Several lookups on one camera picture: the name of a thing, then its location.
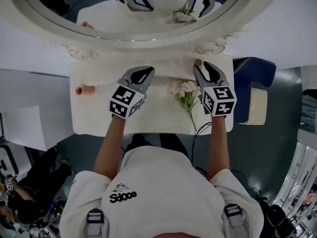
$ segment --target white sleeve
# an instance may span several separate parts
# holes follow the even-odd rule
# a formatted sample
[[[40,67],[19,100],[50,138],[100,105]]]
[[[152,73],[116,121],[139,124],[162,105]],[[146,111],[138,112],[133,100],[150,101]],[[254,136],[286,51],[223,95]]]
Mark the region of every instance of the white sleeve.
[[[76,175],[59,223],[62,238],[84,236],[87,214],[101,205],[110,182],[108,177],[91,171]]]
[[[229,169],[221,170],[210,180],[210,183],[219,191],[225,205],[237,204],[246,211],[250,224],[250,237],[258,238],[264,224],[261,207],[232,172]]]

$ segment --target white t-shirt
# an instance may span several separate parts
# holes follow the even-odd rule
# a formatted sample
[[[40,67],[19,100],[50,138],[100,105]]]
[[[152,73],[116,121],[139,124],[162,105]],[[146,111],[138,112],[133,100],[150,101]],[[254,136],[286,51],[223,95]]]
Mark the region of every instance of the white t-shirt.
[[[223,238],[222,214],[230,203],[245,209],[250,237],[258,238],[264,222],[261,208],[230,170],[209,182],[182,153],[143,146],[126,153],[112,181],[94,172],[78,173],[59,230],[62,238],[84,237],[87,213],[99,208],[107,238],[165,233]]]

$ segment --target white mirror frame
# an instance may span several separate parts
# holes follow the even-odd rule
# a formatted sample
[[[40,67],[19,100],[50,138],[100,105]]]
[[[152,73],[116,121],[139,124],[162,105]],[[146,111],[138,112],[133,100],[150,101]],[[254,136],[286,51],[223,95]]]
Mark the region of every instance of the white mirror frame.
[[[0,13],[21,30],[60,45],[136,51],[183,47],[215,40],[242,29],[272,1],[228,0],[210,16],[194,24],[146,35],[114,34],[84,28],[53,13],[39,0],[0,0]]]

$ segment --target forearm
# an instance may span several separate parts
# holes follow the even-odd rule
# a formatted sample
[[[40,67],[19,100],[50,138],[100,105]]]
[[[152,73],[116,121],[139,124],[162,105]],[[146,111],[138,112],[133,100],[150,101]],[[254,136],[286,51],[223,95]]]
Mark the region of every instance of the forearm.
[[[33,197],[29,193],[27,193],[24,189],[19,188],[19,187],[15,187],[14,190],[16,193],[18,193],[23,198],[23,200],[31,200],[31,201],[35,202]]]
[[[113,116],[94,165],[94,172],[113,179],[121,158],[125,119]]]
[[[225,119],[213,117],[207,179],[223,169],[230,169]]]

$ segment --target mirror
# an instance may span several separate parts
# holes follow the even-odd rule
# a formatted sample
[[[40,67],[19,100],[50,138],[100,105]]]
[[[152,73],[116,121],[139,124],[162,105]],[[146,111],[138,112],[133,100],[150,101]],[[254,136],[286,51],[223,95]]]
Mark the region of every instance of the mirror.
[[[39,1],[59,17],[82,27],[112,34],[145,35],[188,25],[192,25],[191,31],[196,30],[201,27],[198,21],[210,18],[227,0]]]

